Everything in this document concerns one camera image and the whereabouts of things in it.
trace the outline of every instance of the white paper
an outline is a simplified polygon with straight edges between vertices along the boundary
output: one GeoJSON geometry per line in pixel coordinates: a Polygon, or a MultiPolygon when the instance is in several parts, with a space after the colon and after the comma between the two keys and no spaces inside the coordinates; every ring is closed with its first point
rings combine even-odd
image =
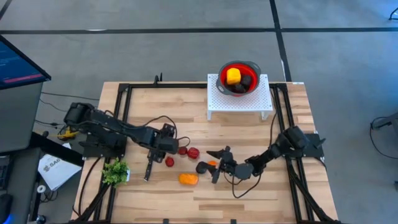
{"type": "Polygon", "coordinates": [[[130,180],[130,169],[127,170],[126,182],[129,182],[129,180],[130,180]]]}
{"type": "MultiPolygon", "coordinates": [[[[71,148],[69,143],[63,144],[67,148],[71,148]]],[[[69,178],[81,170],[80,166],[76,166],[69,162],[65,162],[57,157],[44,155],[39,162],[37,171],[43,177],[44,181],[51,190],[57,190],[69,178]]]]}

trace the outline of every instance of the white perforated shelf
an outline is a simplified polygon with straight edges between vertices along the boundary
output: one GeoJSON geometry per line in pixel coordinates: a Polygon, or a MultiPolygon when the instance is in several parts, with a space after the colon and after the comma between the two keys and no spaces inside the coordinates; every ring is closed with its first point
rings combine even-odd
{"type": "Polygon", "coordinates": [[[208,120],[211,119],[211,112],[261,112],[262,119],[266,119],[272,112],[272,100],[269,92],[268,76],[260,75],[260,82],[252,93],[235,97],[224,95],[216,87],[218,74],[207,75],[207,109],[208,120]]]}

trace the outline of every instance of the red bowl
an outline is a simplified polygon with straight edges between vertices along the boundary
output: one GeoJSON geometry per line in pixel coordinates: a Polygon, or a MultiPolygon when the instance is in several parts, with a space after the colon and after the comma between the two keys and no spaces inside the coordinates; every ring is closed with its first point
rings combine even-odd
{"type": "Polygon", "coordinates": [[[219,74],[218,74],[218,81],[217,81],[217,87],[222,94],[225,95],[233,95],[233,96],[243,96],[248,93],[253,92],[258,84],[259,84],[259,79],[260,79],[260,74],[261,70],[253,62],[241,62],[241,61],[235,61],[235,62],[230,62],[224,65],[219,74]],[[252,78],[252,83],[250,84],[249,90],[245,93],[234,93],[232,91],[229,91],[226,89],[226,73],[230,68],[237,68],[241,72],[241,75],[250,75],[252,78]]]}

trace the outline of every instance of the gray floor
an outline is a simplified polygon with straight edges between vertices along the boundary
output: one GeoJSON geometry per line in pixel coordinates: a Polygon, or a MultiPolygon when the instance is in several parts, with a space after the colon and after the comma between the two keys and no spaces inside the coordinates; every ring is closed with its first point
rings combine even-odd
{"type": "MultiPolygon", "coordinates": [[[[276,0],[282,27],[397,27],[387,21],[393,0],[276,0]]],[[[272,27],[268,1],[13,0],[1,30],[272,27]]],[[[5,35],[53,76],[45,91],[98,98],[105,81],[205,80],[225,62],[257,62],[283,81],[274,33],[5,35]]],[[[326,137],[328,176],[340,220],[396,223],[398,161],[378,154],[369,123],[398,112],[398,33],[283,34],[292,79],[305,82],[318,132],[326,137]]],[[[75,99],[43,96],[61,109],[75,99]]],[[[61,122],[63,113],[40,105],[37,119],[61,122]]],[[[38,131],[46,127],[35,126],[38,131]]],[[[384,153],[398,157],[387,127],[374,132],[384,153]]],[[[58,199],[42,204],[50,222],[70,218],[79,175],[58,199]]]]}

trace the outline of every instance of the orange pepper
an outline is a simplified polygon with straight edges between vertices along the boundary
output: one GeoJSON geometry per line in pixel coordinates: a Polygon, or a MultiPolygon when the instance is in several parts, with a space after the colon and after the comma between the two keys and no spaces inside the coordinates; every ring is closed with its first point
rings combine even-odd
{"type": "Polygon", "coordinates": [[[208,161],[207,164],[212,165],[212,166],[217,166],[216,161],[208,161]]]}
{"type": "Polygon", "coordinates": [[[195,185],[198,183],[198,176],[196,174],[180,174],[178,181],[180,184],[195,185]]]}

